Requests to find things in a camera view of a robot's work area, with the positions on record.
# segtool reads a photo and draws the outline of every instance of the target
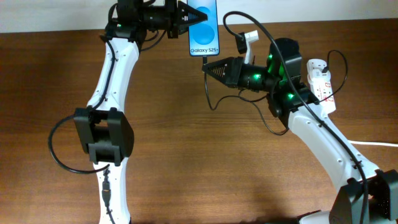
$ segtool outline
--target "white plastic part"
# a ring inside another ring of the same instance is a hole
[[[327,112],[322,105],[309,104],[314,113],[341,138],[350,148],[358,161],[362,161],[362,169],[366,178],[374,177],[375,170],[379,167],[365,158],[353,145],[351,145],[344,135],[330,121]],[[340,187],[347,185],[347,180],[354,178],[362,180],[359,172],[355,169],[355,164],[343,146],[305,109],[304,106],[298,111],[291,112],[289,115],[289,128],[296,134],[313,152],[320,161],[323,168],[329,174],[336,191]]]
[[[330,83],[330,71],[322,73],[326,67],[326,62],[321,59],[311,59],[307,63],[308,82],[311,86],[312,93],[319,99],[323,100],[333,93]],[[336,110],[335,97],[331,96],[329,99],[322,101],[321,105],[325,108],[325,112],[330,114]]]
[[[330,212],[317,212],[300,219],[300,224],[329,224]]]
[[[111,187],[111,201],[109,209],[115,223],[128,224],[130,222],[130,213],[127,207],[126,198],[126,166],[129,158],[124,158],[121,165],[116,167],[114,163],[99,162],[94,164],[95,169],[100,169],[109,164],[108,181]],[[99,202],[101,204],[101,218],[99,224],[112,224],[109,215],[106,213],[106,207],[102,200],[102,182],[104,181],[104,173],[97,173],[99,186]]]
[[[245,64],[253,63],[254,56],[251,44],[259,40],[259,33],[255,30],[244,34],[244,37],[246,38],[246,46],[248,47],[248,51],[246,52],[246,56],[244,58],[244,63]]]
[[[115,51],[116,61],[111,75],[108,92],[105,101],[97,110],[109,111],[116,108],[124,112],[124,100],[126,99],[127,88],[132,69],[139,58],[139,50],[136,42],[129,42],[127,39],[113,38],[109,41]],[[104,92],[106,79],[111,68],[112,53],[106,44],[105,61],[102,68],[98,85],[87,106],[95,106]]]

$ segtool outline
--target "white robotic arm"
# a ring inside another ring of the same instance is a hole
[[[97,110],[109,111],[116,108],[118,111],[124,112],[124,101],[126,98],[127,88],[129,85],[132,69],[139,58],[139,50],[136,42],[129,42],[127,39],[113,38],[109,41],[112,45],[116,57],[113,71],[110,73],[111,79],[105,96],[105,100]],[[87,106],[96,105],[105,90],[106,80],[111,68],[112,53],[108,44],[106,44],[106,54],[101,76],[93,97]],[[108,168],[109,189],[103,188],[104,174],[97,173],[99,197],[101,204],[101,218],[99,224],[112,224],[110,216],[103,200],[103,191],[110,191],[109,209],[115,223],[129,223],[131,216],[127,207],[126,198],[126,166],[128,157],[121,161],[120,166],[115,166],[113,162],[94,163],[95,169],[100,169],[106,165]]]
[[[114,49],[116,61],[111,73],[111,79],[105,100],[97,110],[109,111],[111,108],[116,108],[118,111],[124,112],[124,101],[126,98],[127,88],[132,69],[139,58],[139,50],[137,42],[129,42],[127,39],[123,38],[113,38],[109,43]],[[111,68],[111,60],[111,49],[109,48],[109,45],[106,44],[105,61],[101,76],[99,77],[96,90],[87,106],[96,105],[105,91],[106,80]]]
[[[379,167],[367,158],[365,158],[353,145],[351,145],[344,135],[328,118],[322,105],[310,104],[309,107],[345,142],[351,149],[358,161],[361,161],[362,169],[366,178],[376,176],[375,170]],[[336,191],[347,185],[347,180],[354,178],[361,181],[362,178],[352,161],[352,158],[325,128],[314,119],[304,106],[298,108],[298,111],[291,112],[289,116],[289,128],[296,134],[313,152],[320,161],[323,168],[330,176]]]

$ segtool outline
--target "black joint bracket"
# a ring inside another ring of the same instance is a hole
[[[131,155],[134,132],[123,112],[116,108],[110,111],[77,108],[74,121],[83,151],[95,164],[113,162],[120,166]]]
[[[364,224],[390,223],[398,218],[398,172],[375,170],[376,176],[368,179],[369,199],[365,209]],[[363,182],[349,179],[342,186],[330,211],[330,223],[359,223],[363,205]]]

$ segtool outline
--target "blue phone screen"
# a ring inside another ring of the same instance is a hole
[[[217,4],[216,0],[188,0],[188,5],[207,14],[207,21],[189,27],[191,56],[218,55]]]

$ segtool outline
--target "white wall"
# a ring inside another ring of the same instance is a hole
[[[103,29],[116,0],[0,0],[0,32]],[[398,17],[398,0],[218,0],[218,20],[229,11],[260,22]],[[249,21],[231,16],[229,23]]]

